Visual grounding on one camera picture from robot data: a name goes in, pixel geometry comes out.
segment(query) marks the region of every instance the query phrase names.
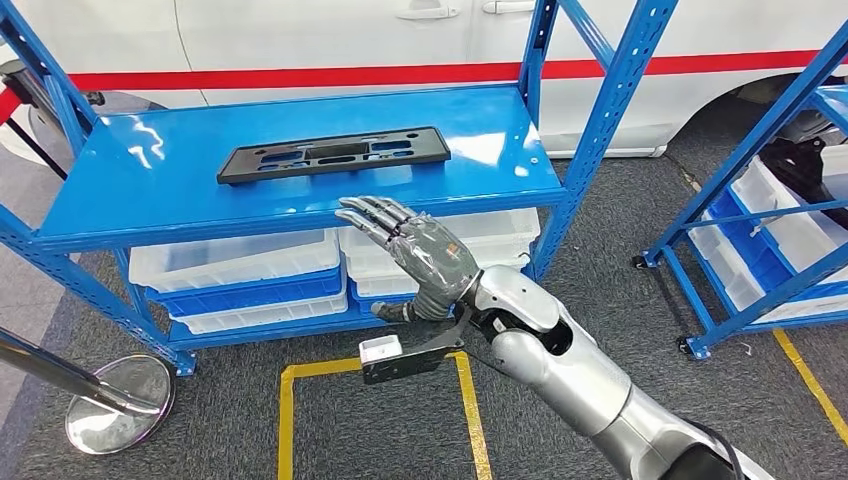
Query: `yellow floor tape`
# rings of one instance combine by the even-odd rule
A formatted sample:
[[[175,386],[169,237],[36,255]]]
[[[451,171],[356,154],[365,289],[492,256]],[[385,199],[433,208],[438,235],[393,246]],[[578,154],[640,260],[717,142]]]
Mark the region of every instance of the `yellow floor tape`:
[[[492,469],[489,466],[489,454],[486,450],[486,439],[483,436],[483,425],[480,422],[480,411],[477,408],[477,394],[474,392],[468,355],[465,352],[458,352],[451,353],[448,357],[456,359],[459,388],[462,392],[462,403],[468,422],[468,436],[471,440],[471,453],[474,456],[477,480],[492,480]],[[294,380],[333,373],[356,372],[359,369],[358,358],[345,358],[328,362],[289,365],[283,370],[282,381],[280,382],[280,451],[277,456],[277,478],[291,480],[294,475]]]
[[[842,415],[839,414],[839,410],[833,406],[833,402],[830,401],[830,397],[824,392],[824,389],[821,388],[818,380],[816,380],[813,372],[810,371],[810,368],[807,366],[807,363],[804,362],[804,359],[801,358],[801,354],[798,353],[798,350],[795,349],[795,345],[789,340],[789,337],[786,335],[786,332],[783,331],[782,328],[776,328],[772,330],[774,334],[774,338],[777,339],[777,343],[780,344],[780,347],[783,348],[783,352],[789,358],[789,361],[792,362],[792,365],[795,366],[795,369],[798,370],[798,373],[801,374],[801,378],[804,380],[804,383],[807,384],[807,388],[810,389],[813,396],[816,397],[816,400],[819,401],[819,404],[824,410],[824,414],[827,415],[830,423],[833,424],[833,428],[836,429],[836,433],[839,434],[839,437],[842,438],[842,441],[845,442],[845,445],[848,446],[848,425],[845,424],[845,420],[842,418]]]

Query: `blue metal shelf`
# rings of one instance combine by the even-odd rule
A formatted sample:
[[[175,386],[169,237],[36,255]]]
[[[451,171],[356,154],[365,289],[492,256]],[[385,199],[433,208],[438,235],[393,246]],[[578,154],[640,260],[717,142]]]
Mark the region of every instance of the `blue metal shelf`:
[[[845,282],[818,284],[848,265],[848,244],[837,247],[813,265],[797,272],[783,258],[774,239],[766,229],[760,230],[756,234],[756,238],[750,236],[751,229],[755,226],[764,226],[762,221],[767,217],[813,210],[845,208],[848,206],[848,202],[837,200],[752,214],[744,208],[744,205],[741,205],[741,202],[738,202],[738,199],[729,189],[730,183],[751,162],[760,149],[774,138],[780,127],[795,117],[802,108],[819,109],[837,127],[848,132],[848,86],[821,86],[846,56],[848,56],[848,21],[839,28],[807,68],[775,101],[760,122],[740,142],[736,150],[706,182],[700,192],[684,207],[683,211],[656,243],[642,252],[644,265],[648,267],[657,267],[661,259],[667,260],[672,274],[680,283],[683,293],[692,304],[698,320],[704,327],[703,335],[686,338],[686,347],[695,358],[709,357],[709,348],[712,345],[738,333],[759,331],[771,327],[797,327],[848,320],[848,312],[836,312],[753,323],[786,302],[843,294],[846,288]],[[702,220],[702,214],[708,209],[722,218]],[[746,262],[757,264],[751,265],[749,263],[749,269],[761,282],[761,286],[766,292],[765,296],[753,304],[737,311],[730,299],[727,298],[724,286],[708,262],[704,261],[697,249],[691,245],[691,242],[686,242],[694,251],[701,268],[730,313],[730,317],[721,323],[715,322],[707,312],[703,301],[673,250],[675,245],[684,239],[688,240],[688,230],[704,225],[719,225],[743,259]],[[760,260],[763,261],[763,265],[758,264]]]
[[[822,112],[840,130],[848,132],[848,85],[817,88],[810,98],[810,106]]]
[[[422,126],[441,131],[449,161],[214,181],[239,146]],[[366,193],[436,215],[554,205],[565,195],[514,85],[106,116],[73,170],[35,237],[46,251],[341,226],[338,198]]]
[[[716,296],[718,296],[719,300],[721,301],[722,305],[724,306],[724,309],[727,311],[727,313],[731,317],[734,316],[734,315],[737,315],[739,313],[739,310],[736,309],[736,306],[733,305],[733,301],[730,300],[730,297],[727,296],[727,293],[724,290],[724,284],[721,283],[721,280],[718,278],[718,275],[716,275],[715,270],[713,270],[713,267],[710,266],[709,262],[707,262],[704,259],[704,257],[700,254],[700,252],[698,252],[698,249],[695,248],[695,246],[692,244],[692,241],[689,240],[688,237],[687,237],[686,243],[689,245],[689,248],[692,249],[692,253],[695,254],[695,259],[698,261],[698,265],[700,265],[701,269],[704,271],[704,274],[706,275],[707,280],[710,282],[710,285],[712,286],[713,291],[716,293]],[[808,297],[805,296],[805,295],[798,295],[798,296],[793,297],[791,300],[805,300],[807,298]],[[701,322],[701,326],[704,327],[704,329],[715,328],[714,326],[710,327],[709,325],[711,325],[711,324],[704,322],[704,319],[701,318],[700,316],[698,317],[698,320]],[[757,322],[757,323],[752,322],[748,325],[745,325],[741,329],[733,332],[732,335],[739,335],[739,334],[743,334],[743,333],[762,332],[762,331],[767,331],[767,330],[771,330],[773,328],[778,328],[778,327],[780,327],[780,328],[796,328],[796,327],[808,327],[808,326],[813,325],[813,324],[824,325],[824,324],[829,324],[829,323],[844,322],[845,320],[848,320],[848,312],[822,313],[822,314],[818,314],[818,315],[807,315],[807,316],[801,316],[801,317],[787,318],[787,319],[783,319],[783,320],[773,320],[773,321],[769,321],[769,322]]]
[[[391,196],[436,215],[550,206],[531,255],[531,273],[541,277],[676,4],[637,0],[614,50],[578,0],[537,0],[514,84],[97,117],[11,0],[0,0],[0,33],[49,95],[76,156],[39,230],[0,206],[0,242],[176,365],[178,375],[194,372],[190,348],[384,324],[360,313],[349,295],[349,309],[340,314],[203,335],[172,322],[166,334],[143,289],[128,282],[129,247],[337,226],[333,211],[348,195]],[[537,133],[542,66],[560,9],[606,72],[562,178]],[[215,181],[236,147],[425,126],[439,129],[451,160],[235,187]],[[95,249],[113,249],[132,305],[67,256]]]

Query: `robotic arm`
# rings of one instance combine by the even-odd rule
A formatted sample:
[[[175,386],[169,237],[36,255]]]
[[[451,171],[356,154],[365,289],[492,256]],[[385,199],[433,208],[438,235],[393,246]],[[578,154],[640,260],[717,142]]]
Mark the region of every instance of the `robotic arm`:
[[[385,248],[420,285],[415,299],[375,304],[390,322],[445,321],[456,326],[403,352],[397,336],[360,345],[366,383],[434,370],[463,347],[467,325],[491,344],[499,369],[539,395],[589,437],[623,478],[634,480],[772,479],[702,425],[675,416],[607,357],[554,296],[504,266],[481,270],[467,247],[438,221],[389,198],[342,198],[336,215]]]

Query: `metal pole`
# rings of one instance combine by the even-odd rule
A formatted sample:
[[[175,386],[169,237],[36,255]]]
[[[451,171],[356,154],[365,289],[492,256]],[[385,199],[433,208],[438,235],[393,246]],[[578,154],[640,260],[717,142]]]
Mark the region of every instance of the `metal pole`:
[[[157,415],[158,405],[101,382],[77,365],[34,345],[0,327],[0,360],[27,373],[118,413]]]
[[[44,163],[46,163],[47,166],[50,167],[50,170],[53,170],[53,173],[59,175],[59,178],[61,178],[62,180],[68,179],[68,174],[62,169],[62,167],[60,167],[59,164],[56,163],[56,161],[53,160],[50,155],[48,155],[47,152],[44,151],[43,148],[41,148],[41,145],[39,145],[35,140],[33,140],[33,138],[30,137],[29,134],[27,134],[26,131],[21,128],[20,125],[18,125],[18,122],[9,118],[8,120],[6,120],[6,125],[8,125],[9,128],[11,128],[12,131],[15,132],[15,134],[17,134],[18,137],[20,137],[20,139],[23,140],[24,143],[26,143],[27,146],[31,148],[36,155],[39,156],[39,158],[44,160]]]

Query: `shelf top surface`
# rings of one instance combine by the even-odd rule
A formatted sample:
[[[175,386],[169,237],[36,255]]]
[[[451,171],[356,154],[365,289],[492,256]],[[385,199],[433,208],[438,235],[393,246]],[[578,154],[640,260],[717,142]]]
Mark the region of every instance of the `shelf top surface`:
[[[450,160],[239,186],[216,182],[240,146],[424,126],[439,129]],[[304,214],[320,218],[318,228],[335,225],[337,199],[348,195],[390,196],[439,213],[442,205],[481,199],[504,199],[502,208],[514,208],[510,198],[560,190],[513,85],[161,110],[97,122],[36,241],[74,238],[94,248],[85,240],[93,235],[129,246],[211,227],[233,236],[227,228]],[[174,235],[141,235],[165,231]]]

